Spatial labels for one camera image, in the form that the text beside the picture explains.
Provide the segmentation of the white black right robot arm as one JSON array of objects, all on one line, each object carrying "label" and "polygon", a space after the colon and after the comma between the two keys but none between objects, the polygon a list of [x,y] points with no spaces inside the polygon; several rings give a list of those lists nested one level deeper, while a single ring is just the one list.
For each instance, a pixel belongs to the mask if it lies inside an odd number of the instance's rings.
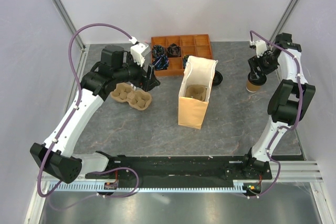
[{"label": "white black right robot arm", "polygon": [[246,90],[257,92],[267,81],[267,75],[279,69],[281,82],[272,95],[266,127],[257,143],[244,156],[241,174],[248,179],[270,178],[272,153],[283,135],[293,131],[303,119],[316,88],[304,77],[301,45],[292,41],[292,35],[281,33],[273,42],[260,36],[249,41],[256,54],[248,59],[250,72]]}]

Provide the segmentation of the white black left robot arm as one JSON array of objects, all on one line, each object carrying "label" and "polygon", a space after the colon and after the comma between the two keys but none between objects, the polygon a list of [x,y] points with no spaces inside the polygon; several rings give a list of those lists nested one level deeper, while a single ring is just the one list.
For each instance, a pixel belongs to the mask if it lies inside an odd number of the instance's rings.
[{"label": "white black left robot arm", "polygon": [[143,91],[160,85],[154,66],[144,64],[149,52],[150,47],[139,42],[129,51],[113,45],[102,49],[100,61],[82,77],[80,89],[59,125],[43,143],[34,143],[30,148],[39,168],[66,184],[82,174],[97,172],[103,178],[114,175],[115,165],[105,155],[74,155],[74,148],[93,114],[117,84],[129,82]]}]

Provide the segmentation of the brown paper coffee cup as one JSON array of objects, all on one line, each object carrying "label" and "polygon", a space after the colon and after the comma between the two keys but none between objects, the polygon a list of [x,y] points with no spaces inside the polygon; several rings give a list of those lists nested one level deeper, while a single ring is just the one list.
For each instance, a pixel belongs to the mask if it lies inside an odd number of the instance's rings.
[{"label": "brown paper coffee cup", "polygon": [[259,91],[261,88],[261,85],[259,84],[254,84],[252,82],[250,82],[249,80],[247,80],[246,83],[246,90],[250,93],[256,93],[257,91]]}]

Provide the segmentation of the brown paper bag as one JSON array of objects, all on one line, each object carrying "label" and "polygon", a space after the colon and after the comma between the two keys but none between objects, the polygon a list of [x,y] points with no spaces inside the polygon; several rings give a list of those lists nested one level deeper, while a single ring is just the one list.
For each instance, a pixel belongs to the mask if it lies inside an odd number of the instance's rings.
[{"label": "brown paper bag", "polygon": [[217,63],[217,60],[188,57],[178,93],[178,125],[202,127]]}]

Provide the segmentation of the black plastic cup lid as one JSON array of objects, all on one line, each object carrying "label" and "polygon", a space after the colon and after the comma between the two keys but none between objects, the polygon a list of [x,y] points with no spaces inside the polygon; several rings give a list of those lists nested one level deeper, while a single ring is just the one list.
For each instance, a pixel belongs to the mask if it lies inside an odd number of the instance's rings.
[{"label": "black plastic cup lid", "polygon": [[262,75],[261,77],[252,77],[251,73],[248,74],[247,79],[255,86],[263,86],[267,81],[267,77],[265,75]]}]

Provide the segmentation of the pulp cardboard cup carrier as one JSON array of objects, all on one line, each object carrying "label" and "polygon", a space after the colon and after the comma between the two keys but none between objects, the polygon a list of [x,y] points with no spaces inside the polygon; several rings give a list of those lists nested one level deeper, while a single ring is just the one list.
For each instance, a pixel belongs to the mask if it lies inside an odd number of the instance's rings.
[{"label": "pulp cardboard cup carrier", "polygon": [[199,84],[193,84],[186,88],[185,97],[205,101],[207,87]]}]

